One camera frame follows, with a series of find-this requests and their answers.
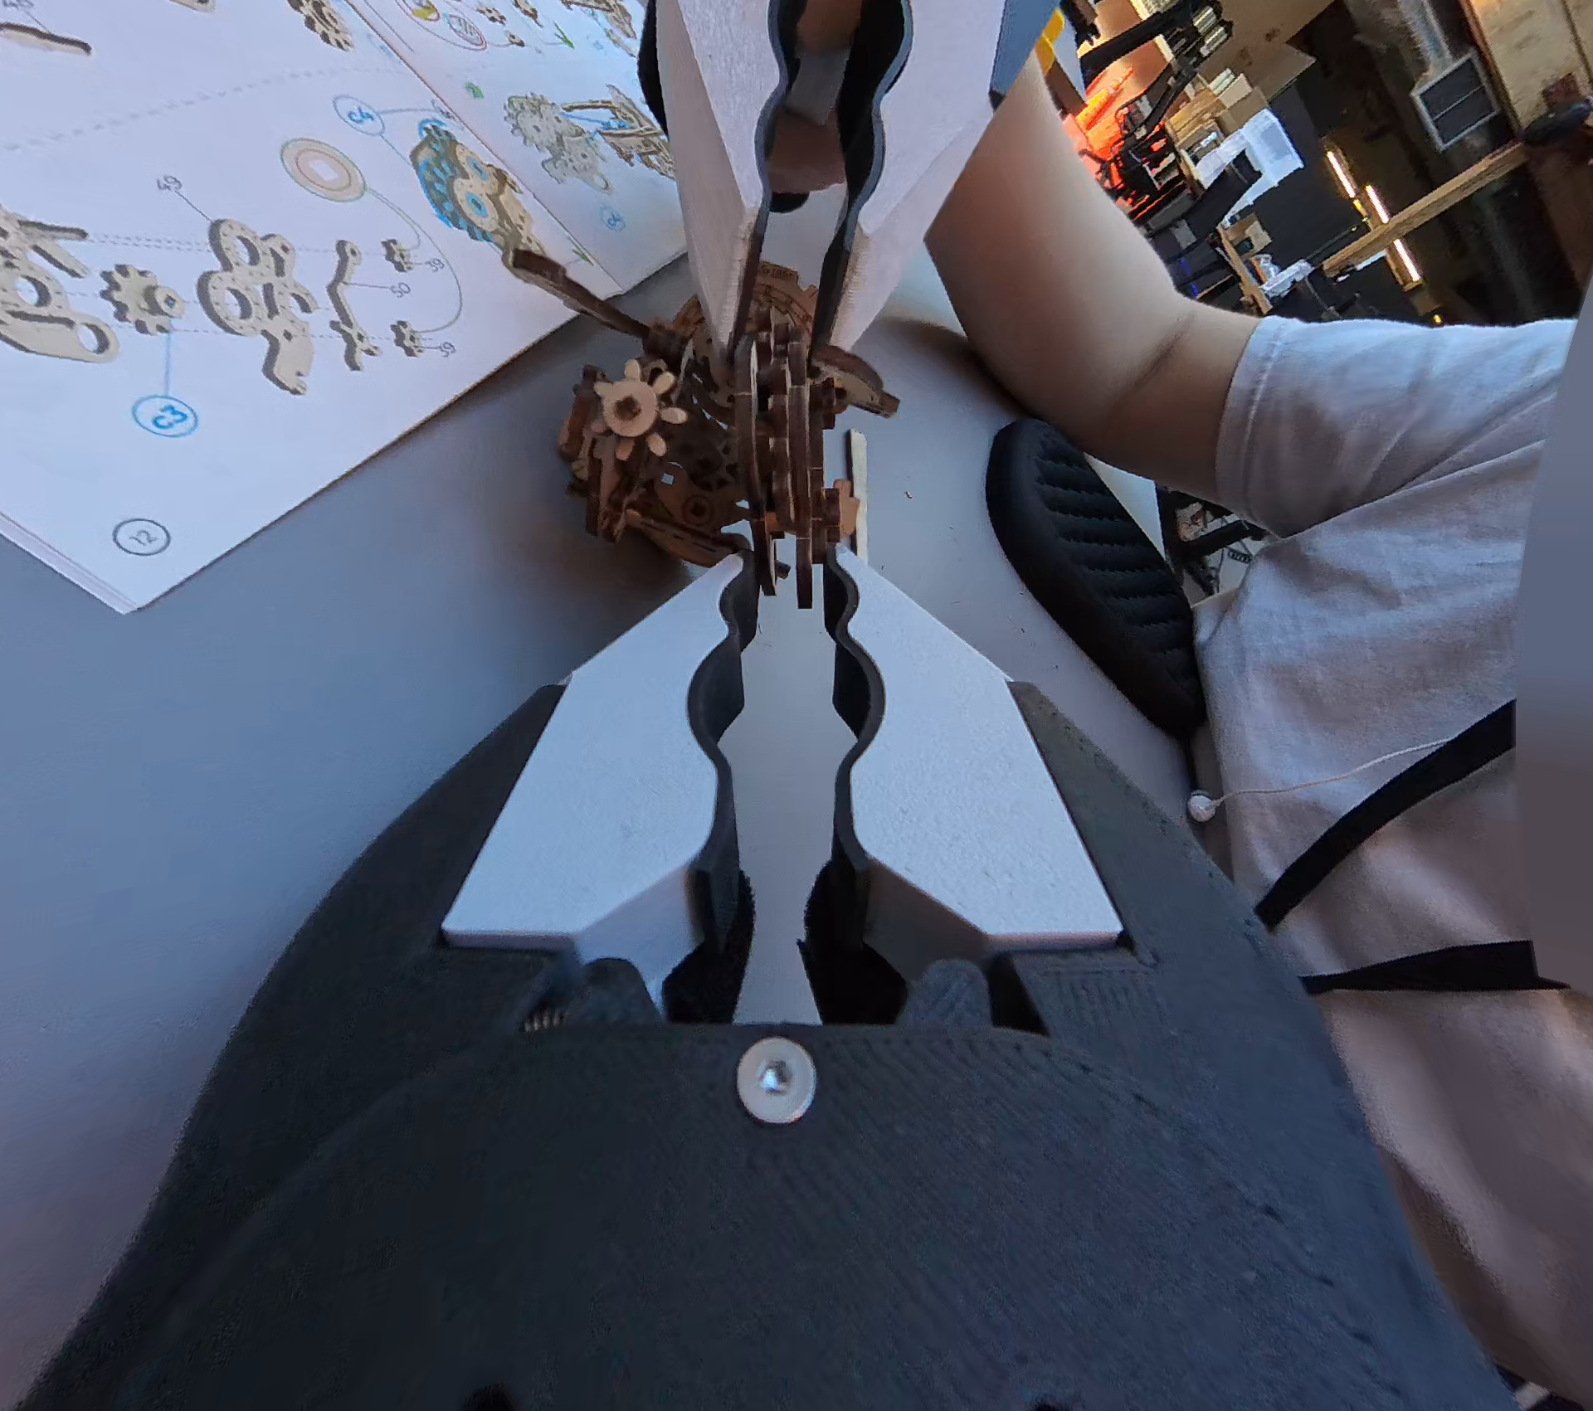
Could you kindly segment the wooden mechanical model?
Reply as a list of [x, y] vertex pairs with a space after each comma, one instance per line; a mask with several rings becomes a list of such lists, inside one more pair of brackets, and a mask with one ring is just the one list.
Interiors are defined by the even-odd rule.
[[[745, 526], [753, 554], [733, 429], [735, 348], [713, 346], [700, 300], [690, 297], [670, 322], [643, 323], [527, 247], [514, 249], [507, 265], [638, 343], [622, 371], [584, 368], [560, 428], [559, 453], [569, 464], [569, 491], [584, 501], [587, 531], [609, 542], [635, 531], [682, 562], [710, 566], [741, 547], [735, 531]], [[806, 333], [811, 365], [839, 373], [848, 396], [839, 415], [849, 408], [894, 415], [899, 400], [866, 360], [814, 346], [816, 292], [793, 268], [761, 262], [750, 328], [765, 313], [786, 315]]]

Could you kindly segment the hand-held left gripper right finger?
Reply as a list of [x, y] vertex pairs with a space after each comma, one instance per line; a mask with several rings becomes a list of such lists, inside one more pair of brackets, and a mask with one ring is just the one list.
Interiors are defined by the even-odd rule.
[[824, 566], [851, 735], [808, 936], [882, 961], [1106, 949], [1123, 922], [1010, 677], [849, 549]]

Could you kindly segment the assembly instruction booklet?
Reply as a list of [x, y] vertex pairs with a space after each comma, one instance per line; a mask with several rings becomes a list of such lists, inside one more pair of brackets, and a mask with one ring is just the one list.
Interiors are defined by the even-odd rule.
[[637, 0], [3, 0], [3, 534], [152, 604], [683, 250]]

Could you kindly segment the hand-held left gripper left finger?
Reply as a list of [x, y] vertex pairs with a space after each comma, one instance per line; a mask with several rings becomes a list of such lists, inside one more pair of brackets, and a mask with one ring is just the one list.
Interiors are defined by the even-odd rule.
[[698, 574], [575, 669], [444, 921], [448, 942], [577, 961], [721, 946], [740, 891], [731, 771], [758, 581]]

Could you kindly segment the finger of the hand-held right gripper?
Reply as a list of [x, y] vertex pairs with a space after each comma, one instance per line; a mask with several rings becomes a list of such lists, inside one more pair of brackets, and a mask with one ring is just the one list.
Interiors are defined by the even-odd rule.
[[657, 49], [687, 257], [715, 346], [746, 330], [770, 209], [781, 0], [657, 0]]
[[836, 101], [846, 204], [813, 345], [849, 350], [881, 312], [992, 117], [1007, 0], [862, 0]]

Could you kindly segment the person's right forearm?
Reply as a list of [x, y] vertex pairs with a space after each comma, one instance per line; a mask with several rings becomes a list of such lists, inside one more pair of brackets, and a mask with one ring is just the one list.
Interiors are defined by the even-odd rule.
[[1257, 320], [1181, 293], [1095, 182], [1038, 58], [925, 232], [992, 376], [1086, 454], [1216, 503], [1219, 433]]

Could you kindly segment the wooden gear assembly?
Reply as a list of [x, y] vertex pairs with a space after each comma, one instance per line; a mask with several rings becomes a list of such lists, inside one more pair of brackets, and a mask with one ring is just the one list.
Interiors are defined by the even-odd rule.
[[731, 428], [760, 586], [781, 577], [776, 537], [793, 544], [796, 602], [814, 604], [814, 564], [854, 534], [861, 501], [848, 479], [826, 481], [824, 433], [848, 406], [839, 373], [813, 366], [809, 338], [765, 313], [731, 355]]

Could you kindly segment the person's grey pants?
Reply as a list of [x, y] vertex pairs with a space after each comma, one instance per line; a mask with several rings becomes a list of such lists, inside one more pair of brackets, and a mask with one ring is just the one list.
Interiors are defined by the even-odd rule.
[[1589, 1406], [1589, 999], [1335, 991], [1314, 1005], [1466, 1326], [1498, 1364]]

